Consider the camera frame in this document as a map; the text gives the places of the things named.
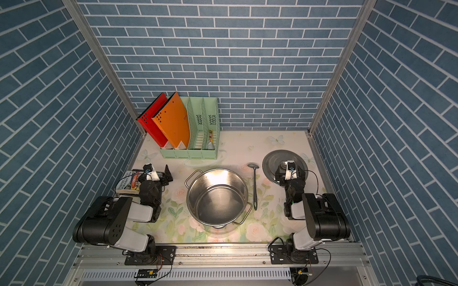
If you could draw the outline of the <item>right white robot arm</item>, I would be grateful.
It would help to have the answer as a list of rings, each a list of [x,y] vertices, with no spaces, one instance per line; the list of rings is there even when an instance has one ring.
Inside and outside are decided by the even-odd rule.
[[[321,243],[349,238],[348,219],[334,194],[306,193],[305,172],[300,170],[278,168],[275,178],[285,189],[285,216],[305,221],[305,228],[287,240],[290,251],[309,251]]]

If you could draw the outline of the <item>steel ladle spoon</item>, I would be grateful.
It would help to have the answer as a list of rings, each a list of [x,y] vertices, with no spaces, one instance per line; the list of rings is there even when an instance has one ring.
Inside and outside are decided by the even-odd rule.
[[[248,163],[248,167],[253,170],[253,206],[254,209],[258,209],[258,196],[257,196],[257,186],[256,186],[256,170],[259,166],[256,163]]]

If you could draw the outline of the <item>stainless steel pot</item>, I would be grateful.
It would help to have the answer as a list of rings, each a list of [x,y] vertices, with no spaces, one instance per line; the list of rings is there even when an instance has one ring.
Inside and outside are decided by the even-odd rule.
[[[184,182],[187,208],[199,223],[215,229],[241,225],[254,208],[247,184],[236,172],[223,168],[195,170]]]

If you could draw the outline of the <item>steel pot lid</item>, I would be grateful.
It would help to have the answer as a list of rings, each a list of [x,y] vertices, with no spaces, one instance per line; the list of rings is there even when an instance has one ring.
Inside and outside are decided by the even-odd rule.
[[[298,154],[289,150],[274,150],[268,153],[262,161],[262,170],[267,179],[279,185],[279,181],[275,179],[275,173],[280,165],[285,168],[285,161],[288,160],[293,160],[302,170],[308,170],[304,159]]]

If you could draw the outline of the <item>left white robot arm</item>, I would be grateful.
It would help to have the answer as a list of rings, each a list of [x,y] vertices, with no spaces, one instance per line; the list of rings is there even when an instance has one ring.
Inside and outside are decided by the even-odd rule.
[[[155,239],[140,234],[126,224],[129,221],[155,223],[161,213],[162,193],[173,181],[168,165],[158,172],[151,164],[140,175],[140,202],[133,197],[98,197],[73,230],[77,243],[106,245],[125,250],[129,255],[152,256],[156,252]]]

